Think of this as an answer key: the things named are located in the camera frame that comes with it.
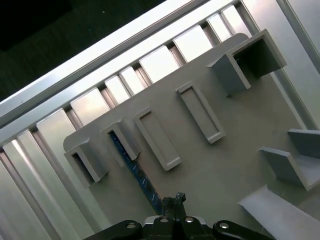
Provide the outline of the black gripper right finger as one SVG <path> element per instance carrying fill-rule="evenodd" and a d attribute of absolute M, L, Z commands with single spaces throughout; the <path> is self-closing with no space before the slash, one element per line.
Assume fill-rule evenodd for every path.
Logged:
<path fill-rule="evenodd" d="M 263 235 L 229 220 L 220 220 L 208 227 L 196 217 L 188 216 L 184 208 L 186 195 L 178 192 L 175 197 L 175 219 L 182 240 L 261 240 Z"/>

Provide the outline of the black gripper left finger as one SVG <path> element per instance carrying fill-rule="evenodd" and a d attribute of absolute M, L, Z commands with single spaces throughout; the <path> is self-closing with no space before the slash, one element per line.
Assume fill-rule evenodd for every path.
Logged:
<path fill-rule="evenodd" d="M 175 226 L 175 198 L 162 200 L 162 215 L 152 223 L 141 225 L 134 220 L 124 220 L 96 234 L 97 240 L 171 240 Z"/>

